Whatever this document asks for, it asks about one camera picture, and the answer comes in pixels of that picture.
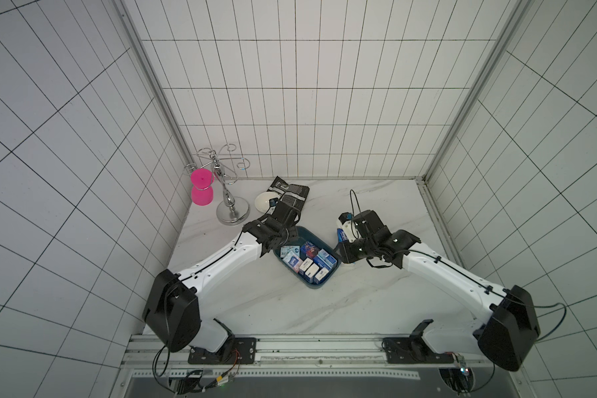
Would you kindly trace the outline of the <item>dark blue Tempo tissue pack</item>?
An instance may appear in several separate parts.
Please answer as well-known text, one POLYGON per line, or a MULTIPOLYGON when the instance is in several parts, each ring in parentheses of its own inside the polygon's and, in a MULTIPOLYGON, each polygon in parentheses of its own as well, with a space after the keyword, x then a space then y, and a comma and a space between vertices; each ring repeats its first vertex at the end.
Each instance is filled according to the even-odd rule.
POLYGON ((345 242, 348 240, 348 237, 342 228, 337 229, 337 237, 338 237, 339 243, 345 242))

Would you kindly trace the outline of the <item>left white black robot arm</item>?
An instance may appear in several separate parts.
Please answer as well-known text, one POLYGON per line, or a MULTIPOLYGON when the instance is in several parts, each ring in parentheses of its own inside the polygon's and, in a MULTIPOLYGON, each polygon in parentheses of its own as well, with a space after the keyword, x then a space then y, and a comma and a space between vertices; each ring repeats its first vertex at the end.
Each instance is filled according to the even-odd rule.
POLYGON ((205 297, 241 267, 277 250, 296 231, 306 199, 291 192, 275 209, 243 225, 218 252, 179 273, 164 270, 155 278, 142 319, 170 353, 186 347, 228 353, 232 333, 201 310, 205 297))

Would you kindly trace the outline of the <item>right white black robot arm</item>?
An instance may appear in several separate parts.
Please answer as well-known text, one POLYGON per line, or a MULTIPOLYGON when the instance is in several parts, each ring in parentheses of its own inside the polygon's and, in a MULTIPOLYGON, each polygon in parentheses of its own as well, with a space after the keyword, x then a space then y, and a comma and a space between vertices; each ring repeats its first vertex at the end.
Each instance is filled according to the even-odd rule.
POLYGON ((343 263, 382 260, 418 275, 463 306, 463 315, 421 323, 427 348, 434 353, 482 355, 506 371, 520 370, 541 334, 527 290, 489 282, 432 250, 416 235, 391 232, 373 210, 344 212, 338 225, 345 238, 335 250, 343 263))

